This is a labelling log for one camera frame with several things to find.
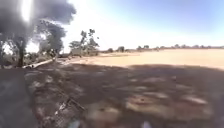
tree trunk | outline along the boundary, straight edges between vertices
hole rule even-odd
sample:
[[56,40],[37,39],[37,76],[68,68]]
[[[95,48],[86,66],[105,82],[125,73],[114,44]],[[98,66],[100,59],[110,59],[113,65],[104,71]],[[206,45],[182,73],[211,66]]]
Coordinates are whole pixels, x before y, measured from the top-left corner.
[[1,69],[5,69],[2,53],[0,53],[0,65],[1,65]]
[[24,58],[24,50],[23,48],[19,49],[19,60],[17,67],[22,68],[23,67],[23,58]]
[[2,50],[2,45],[0,47],[0,65],[1,65],[1,69],[4,69],[4,61],[3,61],[3,50]]

distant tree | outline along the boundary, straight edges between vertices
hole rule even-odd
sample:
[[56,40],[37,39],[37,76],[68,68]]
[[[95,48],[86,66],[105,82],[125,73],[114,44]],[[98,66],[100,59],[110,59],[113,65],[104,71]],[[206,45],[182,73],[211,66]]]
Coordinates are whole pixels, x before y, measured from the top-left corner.
[[199,48],[199,46],[198,46],[198,45],[194,45],[194,46],[193,46],[193,48],[196,48],[196,49],[198,49],[198,48]]
[[175,47],[175,48],[180,48],[179,44],[176,44],[174,47]]
[[201,49],[204,49],[204,48],[205,48],[205,46],[204,46],[204,45],[201,45],[201,46],[200,46],[200,48],[201,48]]
[[144,49],[149,49],[149,45],[144,45]]
[[108,51],[109,53],[112,53],[114,50],[113,50],[112,48],[109,48],[107,51]]
[[165,49],[166,47],[165,46],[160,46],[160,48],[159,49]]
[[118,48],[117,48],[117,51],[118,51],[118,52],[124,52],[124,51],[125,51],[124,46],[120,46],[120,47],[118,47]]
[[89,29],[88,33],[81,31],[81,41],[72,41],[69,45],[71,53],[81,54],[85,51],[87,54],[97,55],[99,44],[95,41],[94,33],[94,29]]
[[181,45],[180,47],[183,49],[187,48],[187,46],[185,44]]
[[69,45],[71,49],[82,49],[84,50],[84,45],[80,41],[72,41]]
[[138,47],[136,48],[136,50],[137,50],[137,51],[141,51],[141,50],[142,50],[142,47],[141,47],[141,46],[138,46]]

sun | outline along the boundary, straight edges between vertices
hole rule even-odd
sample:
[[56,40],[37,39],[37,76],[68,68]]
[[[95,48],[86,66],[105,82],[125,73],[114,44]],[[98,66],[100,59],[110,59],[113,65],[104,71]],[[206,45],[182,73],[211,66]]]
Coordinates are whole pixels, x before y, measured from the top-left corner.
[[33,0],[22,0],[21,3],[21,16],[27,23],[30,21],[31,9]]

dirt ground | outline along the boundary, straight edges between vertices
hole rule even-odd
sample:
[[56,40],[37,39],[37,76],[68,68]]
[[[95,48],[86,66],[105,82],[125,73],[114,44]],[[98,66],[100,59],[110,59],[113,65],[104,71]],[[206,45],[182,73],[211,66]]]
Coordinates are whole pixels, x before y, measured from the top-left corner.
[[[104,54],[46,64],[28,71],[26,79],[37,118],[47,128],[68,127],[74,119],[91,128],[140,128],[144,121],[152,128],[222,128],[223,55],[224,50]],[[55,113],[62,103],[66,107]]]

blue sky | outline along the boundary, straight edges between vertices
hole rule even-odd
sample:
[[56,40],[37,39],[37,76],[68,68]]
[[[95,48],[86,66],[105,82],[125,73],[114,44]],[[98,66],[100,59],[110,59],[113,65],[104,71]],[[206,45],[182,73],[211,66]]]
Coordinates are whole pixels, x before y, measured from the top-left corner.
[[96,30],[100,49],[138,45],[224,45],[223,0],[70,0],[65,51],[81,30]]

